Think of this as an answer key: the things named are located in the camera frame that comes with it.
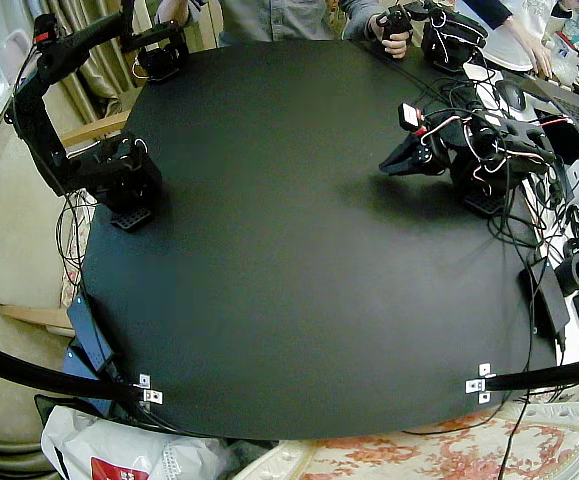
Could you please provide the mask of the operator right hand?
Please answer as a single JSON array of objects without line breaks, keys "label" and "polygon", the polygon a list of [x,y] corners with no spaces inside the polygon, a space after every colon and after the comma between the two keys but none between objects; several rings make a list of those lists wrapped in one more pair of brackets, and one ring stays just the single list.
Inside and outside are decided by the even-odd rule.
[{"label": "operator right hand", "polygon": [[156,24],[176,21],[185,26],[190,17],[188,0],[162,0],[156,9],[154,21]]}]

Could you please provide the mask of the operator left hand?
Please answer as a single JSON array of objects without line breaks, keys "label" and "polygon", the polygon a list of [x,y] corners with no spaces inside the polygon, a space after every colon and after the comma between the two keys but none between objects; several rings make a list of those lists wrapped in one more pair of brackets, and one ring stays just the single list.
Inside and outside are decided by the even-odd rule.
[{"label": "operator left hand", "polygon": [[388,38],[384,38],[384,28],[377,23],[377,19],[377,14],[372,15],[369,26],[376,39],[380,41],[382,52],[392,59],[403,59],[408,49],[410,32],[394,33],[390,34]]}]

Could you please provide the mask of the second person hand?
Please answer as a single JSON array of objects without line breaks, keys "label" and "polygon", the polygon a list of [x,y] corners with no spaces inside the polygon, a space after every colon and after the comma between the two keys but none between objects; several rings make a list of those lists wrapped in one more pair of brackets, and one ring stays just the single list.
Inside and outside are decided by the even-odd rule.
[{"label": "second person hand", "polygon": [[531,35],[522,24],[515,24],[512,30],[514,38],[527,54],[533,71],[546,78],[551,78],[553,68],[550,51],[542,45],[539,39]]}]

